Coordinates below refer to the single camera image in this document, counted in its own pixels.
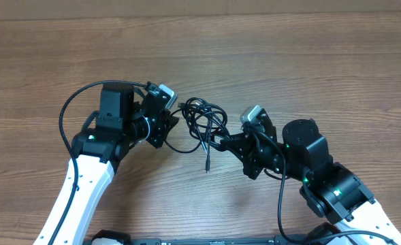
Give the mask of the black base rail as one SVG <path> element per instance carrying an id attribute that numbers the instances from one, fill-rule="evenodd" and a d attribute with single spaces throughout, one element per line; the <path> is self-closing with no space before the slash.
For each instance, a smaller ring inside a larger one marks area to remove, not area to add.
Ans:
<path id="1" fill-rule="evenodd" d="M 125 245 L 286 245 L 291 244 L 281 235 L 273 238 L 217 238 L 161 240 L 159 238 L 132 238 L 128 233 L 102 229 L 92 238 L 85 239 L 83 245 L 125 244 Z"/>

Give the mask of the black USB cable blue plug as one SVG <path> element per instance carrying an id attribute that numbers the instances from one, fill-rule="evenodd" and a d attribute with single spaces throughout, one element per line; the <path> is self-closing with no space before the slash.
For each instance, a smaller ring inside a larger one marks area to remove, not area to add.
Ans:
<path id="1" fill-rule="evenodd" d="M 179 105 L 178 109 L 171 113 L 172 116 L 177 116 L 180 119 L 179 125 L 176 126 L 176 132 L 173 133 L 165 143 L 172 150 L 182 154 L 189 154 L 195 152 L 197 149 L 203 150 L 199 141 L 190 136 L 188 126 L 182 117 Z M 219 143 L 221 140 L 221 138 L 217 136 L 214 139 L 216 143 Z"/>

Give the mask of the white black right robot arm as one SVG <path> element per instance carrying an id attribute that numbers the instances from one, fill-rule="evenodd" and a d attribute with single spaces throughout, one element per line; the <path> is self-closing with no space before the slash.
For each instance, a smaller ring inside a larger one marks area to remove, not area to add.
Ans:
<path id="1" fill-rule="evenodd" d="M 349 169 L 333 160 L 327 140 L 312 119 L 287 123 L 283 142 L 269 120 L 245 122 L 242 132 L 221 140 L 221 150 L 232 152 L 243 172 L 256 179 L 273 171 L 280 183 L 293 178 L 302 183 L 300 195 L 326 223 L 305 238 L 287 235 L 290 244 L 401 244 L 401 233 L 387 217 L 370 189 Z"/>

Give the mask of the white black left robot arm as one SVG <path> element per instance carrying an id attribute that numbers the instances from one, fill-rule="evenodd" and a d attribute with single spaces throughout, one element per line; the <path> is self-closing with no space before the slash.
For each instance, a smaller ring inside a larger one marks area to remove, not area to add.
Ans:
<path id="1" fill-rule="evenodd" d="M 81 244 L 97 204 L 121 161 L 138 143 L 160 148 L 178 123 L 170 109 L 177 93 L 164 84 L 104 80 L 99 109 L 92 112 L 72 141 L 59 131 L 71 157 L 63 186 L 36 244 Z"/>

